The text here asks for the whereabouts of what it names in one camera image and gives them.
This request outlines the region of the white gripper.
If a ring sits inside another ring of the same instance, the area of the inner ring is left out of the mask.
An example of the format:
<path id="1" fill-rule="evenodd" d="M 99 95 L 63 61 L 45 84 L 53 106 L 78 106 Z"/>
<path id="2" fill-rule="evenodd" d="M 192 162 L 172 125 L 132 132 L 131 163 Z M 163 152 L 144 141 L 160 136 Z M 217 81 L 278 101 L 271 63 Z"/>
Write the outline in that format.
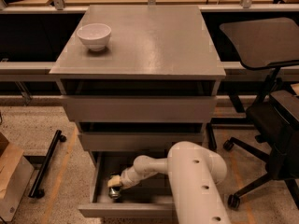
<path id="1" fill-rule="evenodd" d="M 156 175 L 155 172 L 138 172 L 134 167 L 126 168 L 122 171 L 121 176 L 113 175 L 108 181 L 109 188 L 121 187 L 129 189 L 138 185 L 142 180 L 148 179 Z"/>

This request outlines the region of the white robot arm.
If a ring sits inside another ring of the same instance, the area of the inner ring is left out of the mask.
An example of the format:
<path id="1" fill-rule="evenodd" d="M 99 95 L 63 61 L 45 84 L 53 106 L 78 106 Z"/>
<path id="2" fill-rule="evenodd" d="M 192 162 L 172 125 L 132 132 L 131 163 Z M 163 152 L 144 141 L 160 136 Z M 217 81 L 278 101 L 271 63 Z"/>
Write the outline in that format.
<path id="1" fill-rule="evenodd" d="M 140 155 L 133 165 L 107 181 L 109 196 L 116 199 L 157 174 L 168 176 L 179 224 L 231 224 L 217 190 L 227 175 L 219 154 L 195 143 L 175 143 L 165 158 Z"/>

